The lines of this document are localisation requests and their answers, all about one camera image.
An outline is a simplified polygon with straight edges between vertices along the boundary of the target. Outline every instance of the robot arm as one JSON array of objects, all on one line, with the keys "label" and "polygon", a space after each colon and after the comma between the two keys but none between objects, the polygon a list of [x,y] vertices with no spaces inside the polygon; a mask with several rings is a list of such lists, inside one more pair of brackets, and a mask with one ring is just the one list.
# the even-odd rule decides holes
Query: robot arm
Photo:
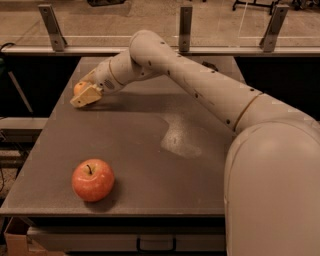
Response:
[{"label": "robot arm", "polygon": [[123,89],[127,84],[167,75],[219,118],[240,133],[265,120],[313,118],[262,92],[204,67],[174,52],[157,34],[142,30],[133,35],[129,49],[101,62],[85,76],[85,89],[71,103],[82,107]]},{"label": "robot arm", "polygon": [[102,87],[113,93],[157,74],[239,134],[225,166],[228,256],[318,256],[320,126],[312,117],[175,53],[150,31],[90,72],[71,103],[81,107]]}]

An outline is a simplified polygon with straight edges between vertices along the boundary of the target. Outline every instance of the apple stem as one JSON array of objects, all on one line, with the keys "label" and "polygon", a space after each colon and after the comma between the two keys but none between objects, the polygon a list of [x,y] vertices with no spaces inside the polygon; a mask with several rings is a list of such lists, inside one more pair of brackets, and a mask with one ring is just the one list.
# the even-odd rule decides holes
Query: apple stem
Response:
[{"label": "apple stem", "polygon": [[87,166],[88,166],[88,168],[89,168],[89,173],[92,174],[92,170],[91,170],[90,165],[87,164]]}]

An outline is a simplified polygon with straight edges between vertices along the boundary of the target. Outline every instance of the black stand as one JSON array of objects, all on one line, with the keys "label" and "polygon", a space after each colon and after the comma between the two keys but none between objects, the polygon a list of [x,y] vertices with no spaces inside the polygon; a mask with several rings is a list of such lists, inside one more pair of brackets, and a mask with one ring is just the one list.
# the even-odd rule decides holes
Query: black stand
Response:
[{"label": "black stand", "polygon": [[126,0],[87,0],[92,7],[105,6],[113,4],[123,4]]},{"label": "black stand", "polygon": [[232,7],[232,10],[235,11],[236,10],[236,7],[237,7],[237,4],[244,4],[244,5],[254,5],[254,6],[258,6],[258,7],[267,7],[267,8],[270,8],[270,15],[272,15],[272,11],[273,11],[273,7],[275,5],[277,5],[279,3],[280,0],[277,0],[277,1],[272,1],[271,4],[257,4],[257,0],[253,0],[253,3],[248,3],[248,2],[243,2],[243,1],[239,1],[239,0],[236,0],[233,4],[233,7]]}]

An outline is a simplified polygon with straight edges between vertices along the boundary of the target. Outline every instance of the red apple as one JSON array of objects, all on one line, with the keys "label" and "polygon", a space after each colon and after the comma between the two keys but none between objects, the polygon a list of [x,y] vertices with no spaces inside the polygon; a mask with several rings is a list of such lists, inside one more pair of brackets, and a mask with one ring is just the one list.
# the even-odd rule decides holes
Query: red apple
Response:
[{"label": "red apple", "polygon": [[96,202],[110,193],[114,180],[109,164],[101,159],[88,159],[74,170],[72,188],[84,201]]}]

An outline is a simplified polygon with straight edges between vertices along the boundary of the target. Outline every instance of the cardboard box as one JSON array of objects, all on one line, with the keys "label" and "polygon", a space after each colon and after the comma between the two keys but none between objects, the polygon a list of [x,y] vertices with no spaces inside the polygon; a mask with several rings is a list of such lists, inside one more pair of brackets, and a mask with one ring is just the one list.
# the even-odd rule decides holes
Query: cardboard box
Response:
[{"label": "cardboard box", "polygon": [[4,237],[8,256],[64,256],[63,252],[50,252],[36,241],[28,238],[29,226],[19,218],[11,218]]}]

